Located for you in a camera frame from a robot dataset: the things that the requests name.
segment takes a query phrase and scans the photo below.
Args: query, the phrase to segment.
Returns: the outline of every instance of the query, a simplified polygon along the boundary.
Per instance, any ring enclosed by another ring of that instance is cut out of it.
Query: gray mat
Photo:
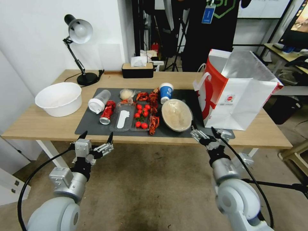
[[[104,88],[98,88],[94,94],[97,95],[100,93]],[[106,88],[110,91],[111,97],[110,100],[115,101],[116,103],[120,102],[120,88]],[[132,89],[136,91],[141,92],[148,92],[150,93],[153,89]],[[208,135],[213,135],[210,128],[204,128],[203,120],[202,120],[202,114],[199,106],[199,101],[197,98],[197,95],[194,90],[177,90],[175,89],[172,94],[172,98],[176,98],[179,100],[184,101],[191,109],[192,114],[194,116],[194,121],[196,122],[196,125],[199,130],[202,130],[204,133]],[[158,108],[158,115],[160,117],[159,120],[159,127],[156,129],[156,132],[153,136],[155,137],[191,137],[190,135],[190,129],[185,132],[175,132],[172,131],[170,128],[167,127],[167,125],[164,123],[162,117],[161,117],[161,104],[159,104]],[[89,108],[87,108],[86,112],[84,113],[76,131],[75,134],[80,135],[84,133],[86,130],[88,131],[88,135],[109,135],[110,134],[110,125],[102,125],[99,122],[100,114],[95,114],[90,111]],[[110,120],[116,120],[116,118],[111,116]],[[232,130],[229,130],[233,137],[235,138],[234,133]],[[126,131],[126,132],[114,132],[114,135],[116,136],[149,136],[148,132],[145,131]]]

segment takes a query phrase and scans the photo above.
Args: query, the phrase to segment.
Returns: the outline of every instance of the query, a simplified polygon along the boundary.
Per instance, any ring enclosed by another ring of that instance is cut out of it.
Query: red and white bag
[[[251,52],[212,49],[194,90],[205,127],[246,130],[281,82]]]

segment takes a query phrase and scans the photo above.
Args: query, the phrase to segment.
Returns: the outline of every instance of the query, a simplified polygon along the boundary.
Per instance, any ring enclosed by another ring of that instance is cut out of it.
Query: id badge
[[[211,6],[208,5],[208,6],[205,7],[201,23],[203,23],[203,24],[211,24],[213,16],[214,16],[215,8],[216,8],[215,5],[211,5]]]

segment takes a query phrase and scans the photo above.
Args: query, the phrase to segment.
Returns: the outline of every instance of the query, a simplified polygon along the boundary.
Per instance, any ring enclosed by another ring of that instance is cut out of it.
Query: monitor
[[[308,0],[304,0],[279,43],[296,48],[308,48],[307,4]]]

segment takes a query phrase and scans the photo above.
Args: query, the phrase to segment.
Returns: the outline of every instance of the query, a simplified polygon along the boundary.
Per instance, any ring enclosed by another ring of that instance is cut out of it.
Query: lamp shade
[[[76,19],[71,14],[64,17],[64,21],[68,25],[68,33],[73,42],[82,44],[90,40],[93,34],[91,24],[82,19]]]

